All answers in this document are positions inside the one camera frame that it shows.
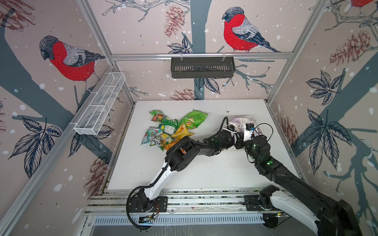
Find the printed white paper bag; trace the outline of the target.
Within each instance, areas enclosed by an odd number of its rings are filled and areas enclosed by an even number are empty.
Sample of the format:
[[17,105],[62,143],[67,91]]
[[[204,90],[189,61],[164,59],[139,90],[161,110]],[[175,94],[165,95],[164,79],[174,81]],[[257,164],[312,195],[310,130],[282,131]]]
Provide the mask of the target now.
[[234,133],[234,136],[239,135],[240,138],[243,138],[246,123],[255,124],[254,137],[262,135],[262,132],[257,128],[258,124],[253,117],[234,117],[228,124],[222,126],[222,130],[229,131]]

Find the large green chip bag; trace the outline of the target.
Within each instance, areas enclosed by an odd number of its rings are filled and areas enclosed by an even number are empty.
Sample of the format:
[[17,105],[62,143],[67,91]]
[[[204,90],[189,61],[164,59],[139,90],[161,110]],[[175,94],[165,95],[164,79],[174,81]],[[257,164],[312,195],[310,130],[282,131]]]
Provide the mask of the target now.
[[189,112],[183,116],[179,120],[178,125],[181,126],[184,124],[187,129],[196,129],[207,119],[207,116],[207,113],[199,110],[193,110],[192,112]]

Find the small green snack pack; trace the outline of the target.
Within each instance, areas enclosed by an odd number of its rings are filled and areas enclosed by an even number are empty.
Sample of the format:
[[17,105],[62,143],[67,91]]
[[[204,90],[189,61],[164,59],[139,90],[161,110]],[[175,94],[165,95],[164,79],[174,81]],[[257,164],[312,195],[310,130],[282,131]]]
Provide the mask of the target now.
[[177,119],[171,120],[168,117],[164,117],[160,122],[163,125],[163,132],[167,133],[168,135],[175,134],[179,127]]

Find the orange snack pack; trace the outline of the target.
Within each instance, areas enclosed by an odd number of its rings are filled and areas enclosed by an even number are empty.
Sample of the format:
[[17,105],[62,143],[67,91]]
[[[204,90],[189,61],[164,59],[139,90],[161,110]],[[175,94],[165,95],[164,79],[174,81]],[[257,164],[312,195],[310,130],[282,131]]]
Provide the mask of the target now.
[[165,150],[169,150],[170,148],[172,148],[176,143],[178,143],[178,142],[179,142],[181,139],[183,139],[183,138],[184,138],[184,136],[183,136],[183,137],[178,137],[177,139],[175,139],[175,140],[172,141],[171,143],[165,145],[163,148],[164,148]]

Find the yellow green spring snack bag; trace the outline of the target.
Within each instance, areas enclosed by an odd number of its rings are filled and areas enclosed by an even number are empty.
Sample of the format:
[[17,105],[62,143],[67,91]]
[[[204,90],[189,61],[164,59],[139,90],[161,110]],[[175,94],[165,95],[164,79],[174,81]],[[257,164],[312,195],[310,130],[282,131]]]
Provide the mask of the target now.
[[152,142],[150,143],[150,146],[158,146],[162,149],[164,149],[165,146],[172,143],[173,139],[169,134],[162,133],[161,135],[155,137]]

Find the green red snack pack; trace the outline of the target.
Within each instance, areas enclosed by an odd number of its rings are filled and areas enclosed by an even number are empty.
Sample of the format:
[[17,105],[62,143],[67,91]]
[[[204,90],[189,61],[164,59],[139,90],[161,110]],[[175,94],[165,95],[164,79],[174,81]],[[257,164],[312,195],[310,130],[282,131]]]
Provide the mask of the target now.
[[162,110],[152,110],[150,115],[152,116],[151,121],[153,122],[161,122],[166,117]]

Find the colourful candy snack bag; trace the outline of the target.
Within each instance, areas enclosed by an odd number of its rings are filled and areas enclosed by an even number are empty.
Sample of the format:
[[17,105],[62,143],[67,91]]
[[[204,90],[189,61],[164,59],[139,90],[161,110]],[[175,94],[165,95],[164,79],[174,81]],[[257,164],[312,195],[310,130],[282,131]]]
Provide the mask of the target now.
[[155,145],[155,142],[154,142],[154,140],[158,137],[158,135],[159,134],[161,134],[162,133],[162,128],[160,128],[160,127],[154,127],[154,126],[150,126],[148,129],[147,129],[147,131],[146,131],[146,133],[145,133],[145,135],[144,135],[144,137],[143,137],[143,139],[142,139],[142,141],[141,141],[141,145],[144,145],[144,144],[150,144],[150,146],[154,146]]

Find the yellow snack pack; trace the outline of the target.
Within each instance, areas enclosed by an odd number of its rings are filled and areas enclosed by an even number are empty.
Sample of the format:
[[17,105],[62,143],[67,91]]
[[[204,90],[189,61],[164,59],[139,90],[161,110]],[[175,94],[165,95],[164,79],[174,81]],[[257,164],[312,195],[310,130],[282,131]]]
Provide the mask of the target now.
[[173,135],[171,135],[171,137],[174,138],[177,141],[180,141],[182,138],[184,138],[186,136],[190,137],[192,135],[193,135],[193,133],[190,133],[188,131],[185,124],[181,124],[180,127],[177,129],[177,131]]

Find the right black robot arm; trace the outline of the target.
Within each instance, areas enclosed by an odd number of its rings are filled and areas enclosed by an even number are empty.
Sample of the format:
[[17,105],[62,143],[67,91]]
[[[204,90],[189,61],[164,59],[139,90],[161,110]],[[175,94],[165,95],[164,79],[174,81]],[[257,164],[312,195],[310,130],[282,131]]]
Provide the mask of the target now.
[[274,182],[260,191],[259,204],[263,209],[282,210],[318,236],[362,235],[351,205],[320,193],[290,172],[271,156],[266,136],[248,141],[237,137],[235,147],[243,148],[259,174]]

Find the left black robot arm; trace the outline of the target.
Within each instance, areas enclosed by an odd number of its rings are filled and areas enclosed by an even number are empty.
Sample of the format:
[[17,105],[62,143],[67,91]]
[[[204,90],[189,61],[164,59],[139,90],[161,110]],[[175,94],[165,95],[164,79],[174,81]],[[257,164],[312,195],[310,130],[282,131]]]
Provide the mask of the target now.
[[202,142],[185,136],[166,152],[161,171],[154,177],[153,181],[148,185],[134,188],[127,198],[126,214],[134,227],[140,231],[147,231],[151,228],[151,226],[142,226],[134,222],[130,215],[131,208],[136,208],[142,212],[149,211],[153,207],[159,208],[159,205],[156,204],[156,198],[163,187],[176,173],[187,168],[195,157],[198,155],[215,156],[234,145],[231,132],[223,129],[224,126],[228,125],[228,117],[224,117],[216,134]]

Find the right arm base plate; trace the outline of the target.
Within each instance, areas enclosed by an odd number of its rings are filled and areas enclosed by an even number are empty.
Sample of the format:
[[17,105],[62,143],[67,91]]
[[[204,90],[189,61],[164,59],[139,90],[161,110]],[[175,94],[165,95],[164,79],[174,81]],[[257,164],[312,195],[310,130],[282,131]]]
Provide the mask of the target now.
[[259,195],[245,195],[242,205],[246,206],[247,211],[274,211],[281,212],[280,209],[275,207],[263,207],[260,202]]

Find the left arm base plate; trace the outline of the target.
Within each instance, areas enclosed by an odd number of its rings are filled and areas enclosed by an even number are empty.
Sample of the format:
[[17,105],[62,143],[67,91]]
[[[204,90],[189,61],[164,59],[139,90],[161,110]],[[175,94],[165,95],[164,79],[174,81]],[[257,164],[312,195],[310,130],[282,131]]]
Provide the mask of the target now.
[[127,204],[127,210],[131,213],[166,212],[167,203],[167,197],[157,197],[154,200],[148,200],[146,197],[134,196],[131,197],[130,202]]

